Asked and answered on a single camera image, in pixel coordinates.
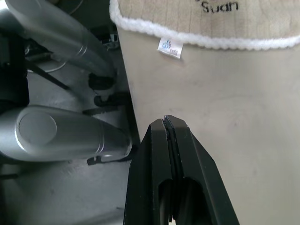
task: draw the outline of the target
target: small white tag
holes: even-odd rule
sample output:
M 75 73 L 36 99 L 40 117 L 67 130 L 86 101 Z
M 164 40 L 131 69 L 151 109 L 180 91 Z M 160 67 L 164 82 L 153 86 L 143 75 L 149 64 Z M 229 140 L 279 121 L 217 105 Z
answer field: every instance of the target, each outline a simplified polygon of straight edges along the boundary
M 171 38 L 160 39 L 158 49 L 160 52 L 180 59 L 183 43 Z

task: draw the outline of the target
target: silver metal tube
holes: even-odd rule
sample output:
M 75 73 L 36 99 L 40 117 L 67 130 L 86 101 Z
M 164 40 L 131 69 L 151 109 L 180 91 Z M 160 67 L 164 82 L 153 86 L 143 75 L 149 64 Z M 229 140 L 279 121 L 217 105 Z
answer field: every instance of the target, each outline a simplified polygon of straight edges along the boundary
M 21 161 L 61 161 L 100 156 L 103 162 L 126 157 L 129 138 L 93 117 L 44 106 L 0 116 L 0 152 Z
M 45 0 L 0 0 L 0 27 L 32 38 L 98 76 L 115 77 L 107 50 L 77 20 Z

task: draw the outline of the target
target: beige fabric bag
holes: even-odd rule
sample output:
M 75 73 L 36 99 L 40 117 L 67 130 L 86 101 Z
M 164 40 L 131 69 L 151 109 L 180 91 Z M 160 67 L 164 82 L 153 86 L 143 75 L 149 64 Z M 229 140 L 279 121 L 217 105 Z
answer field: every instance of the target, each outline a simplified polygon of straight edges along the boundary
M 207 48 L 270 49 L 300 42 L 300 0 L 111 0 L 125 30 Z

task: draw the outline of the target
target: gray floor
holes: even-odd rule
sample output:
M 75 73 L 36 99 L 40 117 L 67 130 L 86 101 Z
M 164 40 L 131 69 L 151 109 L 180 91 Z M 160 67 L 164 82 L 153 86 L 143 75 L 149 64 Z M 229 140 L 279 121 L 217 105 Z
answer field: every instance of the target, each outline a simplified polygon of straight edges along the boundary
M 108 15 L 108 1 L 85 0 L 74 16 L 87 27 L 103 23 L 96 14 Z M 128 90 L 127 78 L 120 50 L 112 51 L 118 67 L 117 85 L 110 91 Z M 46 63 L 43 69 L 58 66 Z M 95 108 L 96 93 L 88 87 L 88 72 L 67 64 L 51 73 L 65 83 L 71 91 L 65 91 L 36 74 L 29 74 L 31 105 L 46 105 L 76 112 Z M 124 130 L 128 129 L 125 109 L 108 112 L 97 117 Z M 16 180 L 2 182 L 6 215 L 9 225 L 114 225 L 122 224 L 126 198 L 129 162 L 87 166 L 86 159 L 69 162 L 24 164 L 5 166 L 2 171 L 17 170 Z

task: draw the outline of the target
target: white piping edge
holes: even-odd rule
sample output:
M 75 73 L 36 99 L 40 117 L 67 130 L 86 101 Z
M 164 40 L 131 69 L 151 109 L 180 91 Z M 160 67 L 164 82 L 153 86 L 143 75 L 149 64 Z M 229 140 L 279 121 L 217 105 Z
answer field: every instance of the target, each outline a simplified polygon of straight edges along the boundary
M 300 35 L 276 39 L 243 39 L 208 37 L 200 34 L 177 32 L 150 21 L 123 17 L 120 12 L 118 0 L 110 0 L 109 11 L 111 20 L 124 30 L 146 33 L 158 38 L 174 38 L 183 43 L 198 45 L 205 48 L 268 50 L 293 47 L 300 43 Z

